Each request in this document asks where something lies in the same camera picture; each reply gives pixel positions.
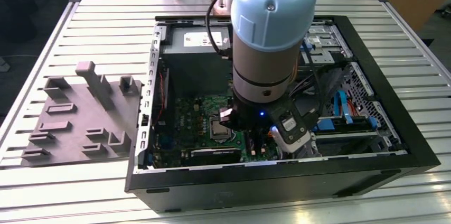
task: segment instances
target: motherboard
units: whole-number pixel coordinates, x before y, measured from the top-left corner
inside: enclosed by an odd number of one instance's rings
[[[158,167],[277,159],[276,144],[266,132],[252,139],[246,132],[234,132],[218,124],[218,108],[230,100],[230,96],[176,99],[173,134],[156,136]]]

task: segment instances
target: open computer tower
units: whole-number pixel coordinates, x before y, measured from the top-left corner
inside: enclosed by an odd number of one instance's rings
[[[210,29],[214,42],[230,48],[229,18],[214,17]],[[232,63],[208,42],[201,17],[156,19],[125,184],[152,210],[360,195],[440,164],[345,16],[314,17],[305,36],[326,105],[310,141],[290,154],[266,130],[234,132],[218,125]],[[310,67],[298,49],[302,81]],[[310,87],[300,85],[300,113],[316,103]]]

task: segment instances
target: green circuit board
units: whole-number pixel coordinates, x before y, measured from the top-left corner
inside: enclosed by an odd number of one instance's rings
[[[210,139],[210,119],[216,119],[218,109],[228,104],[229,96],[205,96],[176,99],[173,150],[182,151],[193,148],[233,147],[241,150],[240,162],[273,160],[277,155],[273,144],[264,145],[264,153],[256,154],[245,148],[242,132],[230,131],[226,140]],[[165,167],[180,166],[180,156],[162,154]]]

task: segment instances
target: aluminum profile table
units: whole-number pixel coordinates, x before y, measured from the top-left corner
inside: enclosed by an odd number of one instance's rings
[[[448,223],[451,213],[451,77],[389,3],[317,0],[316,15],[345,15],[394,88],[441,165],[368,194],[222,210],[157,215],[125,194],[126,160],[21,168],[46,94],[46,77],[74,76],[92,60],[108,81],[145,81],[156,15],[202,15],[209,0],[80,0],[64,10],[0,128],[0,222],[100,223]]]

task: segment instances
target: black case frame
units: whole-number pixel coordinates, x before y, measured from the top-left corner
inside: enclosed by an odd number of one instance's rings
[[[173,20],[201,19],[200,16],[169,16],[157,17],[156,21],[170,24]],[[228,20],[229,17],[212,17],[214,19]],[[134,193],[156,212],[360,195],[401,176],[417,174],[440,164],[348,18],[316,16],[314,20],[333,21],[370,84],[374,100],[402,140],[400,147],[408,154],[133,174],[132,148],[125,192]]]

